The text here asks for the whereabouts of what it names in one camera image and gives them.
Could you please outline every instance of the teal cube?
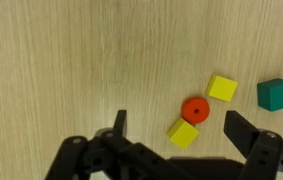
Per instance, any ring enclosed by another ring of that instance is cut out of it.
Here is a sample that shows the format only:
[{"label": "teal cube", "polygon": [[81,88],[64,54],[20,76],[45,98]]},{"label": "teal cube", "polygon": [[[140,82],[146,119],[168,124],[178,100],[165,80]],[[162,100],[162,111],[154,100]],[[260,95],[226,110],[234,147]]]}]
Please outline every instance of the teal cube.
[{"label": "teal cube", "polygon": [[258,105],[269,111],[283,109],[283,79],[258,83]]}]

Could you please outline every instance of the wooden table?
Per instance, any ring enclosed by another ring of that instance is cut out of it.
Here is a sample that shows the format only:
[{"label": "wooden table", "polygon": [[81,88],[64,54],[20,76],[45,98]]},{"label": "wooden table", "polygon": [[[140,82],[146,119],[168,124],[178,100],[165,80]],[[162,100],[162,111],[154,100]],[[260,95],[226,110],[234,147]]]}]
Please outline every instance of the wooden table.
[{"label": "wooden table", "polygon": [[[206,96],[213,74],[239,83],[231,102]],[[0,179],[43,179],[64,138],[91,139],[118,109],[163,157],[244,162],[225,112],[283,136],[283,110],[257,106],[256,84],[276,77],[283,0],[0,0]],[[182,150],[166,133],[192,96],[211,113]]]}]

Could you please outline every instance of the red disk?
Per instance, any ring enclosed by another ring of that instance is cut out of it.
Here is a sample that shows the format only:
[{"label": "red disk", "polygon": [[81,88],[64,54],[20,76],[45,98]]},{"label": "red disk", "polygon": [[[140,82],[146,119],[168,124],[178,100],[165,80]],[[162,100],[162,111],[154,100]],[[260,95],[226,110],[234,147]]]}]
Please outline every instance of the red disk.
[{"label": "red disk", "polygon": [[190,98],[182,105],[182,117],[191,124],[203,122],[210,113],[208,102],[199,97]]}]

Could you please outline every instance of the yellow block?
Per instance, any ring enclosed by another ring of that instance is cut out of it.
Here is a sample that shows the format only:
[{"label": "yellow block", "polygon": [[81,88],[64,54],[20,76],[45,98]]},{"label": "yellow block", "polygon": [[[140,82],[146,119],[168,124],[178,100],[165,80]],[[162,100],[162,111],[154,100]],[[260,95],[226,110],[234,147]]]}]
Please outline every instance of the yellow block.
[{"label": "yellow block", "polygon": [[224,101],[231,101],[237,86],[238,83],[233,80],[213,75],[207,89],[207,94]]},{"label": "yellow block", "polygon": [[198,134],[199,131],[183,118],[180,118],[168,132],[169,139],[181,148],[187,148]]}]

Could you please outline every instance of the cube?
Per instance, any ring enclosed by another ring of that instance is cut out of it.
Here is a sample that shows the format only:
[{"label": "cube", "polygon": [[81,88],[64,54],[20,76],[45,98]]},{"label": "cube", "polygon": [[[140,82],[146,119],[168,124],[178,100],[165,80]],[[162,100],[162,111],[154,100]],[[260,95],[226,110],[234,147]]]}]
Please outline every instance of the cube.
[{"label": "cube", "polygon": [[198,136],[199,131],[183,118],[180,118],[168,132],[170,141],[180,148],[187,148]]},{"label": "cube", "polygon": [[231,101],[237,86],[238,83],[233,80],[213,75],[207,89],[207,94],[217,99]]},{"label": "cube", "polygon": [[283,109],[283,79],[258,83],[258,105],[268,111]]}]

